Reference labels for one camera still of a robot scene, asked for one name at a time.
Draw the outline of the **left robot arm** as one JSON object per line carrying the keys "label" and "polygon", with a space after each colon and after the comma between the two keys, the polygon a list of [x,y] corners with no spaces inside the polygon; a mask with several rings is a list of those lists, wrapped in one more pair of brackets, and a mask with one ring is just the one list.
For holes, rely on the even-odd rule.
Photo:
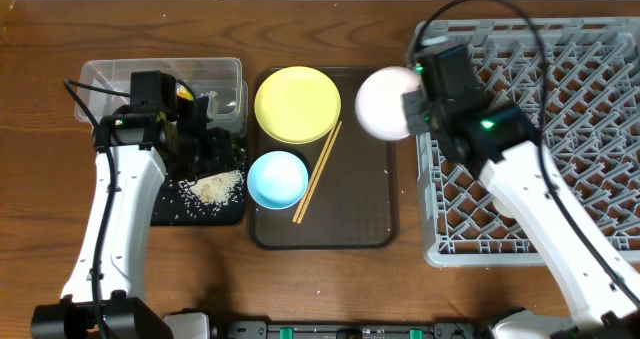
{"label": "left robot arm", "polygon": [[156,198],[166,176],[191,180],[235,170],[243,162],[231,133],[209,129],[209,96],[171,94],[96,117],[96,187],[81,251],[56,304],[39,305],[35,338],[211,338],[210,317],[182,311],[159,317],[146,303],[144,266]]}

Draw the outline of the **pandan cake wrapper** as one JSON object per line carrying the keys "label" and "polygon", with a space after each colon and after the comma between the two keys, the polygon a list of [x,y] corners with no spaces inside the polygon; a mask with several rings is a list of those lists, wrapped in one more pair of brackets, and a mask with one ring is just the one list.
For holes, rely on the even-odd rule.
{"label": "pandan cake wrapper", "polygon": [[183,99],[186,99],[186,100],[194,99],[194,95],[192,94],[192,91],[182,84],[178,84],[176,86],[176,93],[179,97]]}

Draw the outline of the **light blue bowl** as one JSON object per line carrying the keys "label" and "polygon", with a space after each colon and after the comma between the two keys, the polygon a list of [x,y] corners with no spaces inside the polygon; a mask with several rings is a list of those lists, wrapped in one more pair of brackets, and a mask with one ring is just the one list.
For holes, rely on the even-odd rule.
{"label": "light blue bowl", "polygon": [[305,163],[286,151],[271,151],[258,157],[247,177],[252,199],[269,210],[284,210],[298,203],[309,185]]}

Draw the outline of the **pale green cup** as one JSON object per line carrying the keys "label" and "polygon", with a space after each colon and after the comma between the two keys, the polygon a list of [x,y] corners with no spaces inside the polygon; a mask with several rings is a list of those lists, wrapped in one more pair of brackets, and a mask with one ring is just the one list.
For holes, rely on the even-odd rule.
{"label": "pale green cup", "polygon": [[509,210],[509,208],[502,201],[500,201],[497,197],[493,197],[492,204],[493,204],[494,208],[496,209],[496,211],[501,216],[504,216],[504,217],[510,218],[510,219],[514,219],[515,218],[515,216]]}

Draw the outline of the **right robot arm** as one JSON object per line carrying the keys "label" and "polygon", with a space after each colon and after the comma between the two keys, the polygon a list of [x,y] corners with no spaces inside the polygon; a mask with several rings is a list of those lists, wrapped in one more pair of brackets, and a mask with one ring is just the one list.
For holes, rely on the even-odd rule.
{"label": "right robot arm", "polygon": [[636,338],[639,274],[610,244],[555,167],[540,132],[514,103],[477,94],[402,96],[413,134],[432,132],[518,222],[552,273],[569,318],[515,311],[490,324],[494,338]]}

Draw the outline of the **rice food waste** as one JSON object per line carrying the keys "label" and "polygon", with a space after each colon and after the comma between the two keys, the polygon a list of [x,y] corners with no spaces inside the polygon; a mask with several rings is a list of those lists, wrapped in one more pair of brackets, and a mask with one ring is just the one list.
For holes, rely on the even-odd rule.
{"label": "rice food waste", "polygon": [[201,179],[178,183],[179,195],[185,200],[187,211],[195,214],[221,214],[232,204],[241,201],[244,177],[240,170],[224,172]]}

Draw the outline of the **pink white bowl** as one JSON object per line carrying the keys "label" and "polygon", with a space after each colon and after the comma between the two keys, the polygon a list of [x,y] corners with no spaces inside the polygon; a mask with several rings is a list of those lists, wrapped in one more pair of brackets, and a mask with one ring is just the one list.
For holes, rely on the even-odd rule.
{"label": "pink white bowl", "polygon": [[375,71],[360,86],[355,100],[358,122],[371,136],[399,141],[410,135],[402,96],[416,91],[420,78],[414,71],[392,66]]}

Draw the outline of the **yellow plate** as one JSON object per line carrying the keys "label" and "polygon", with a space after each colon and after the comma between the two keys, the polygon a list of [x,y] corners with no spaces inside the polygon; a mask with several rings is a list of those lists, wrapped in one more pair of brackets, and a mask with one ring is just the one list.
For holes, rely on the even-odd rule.
{"label": "yellow plate", "polygon": [[336,124],[342,101],[336,84],[318,69],[286,67],[259,86],[254,113],[261,129],[287,144],[320,139]]}

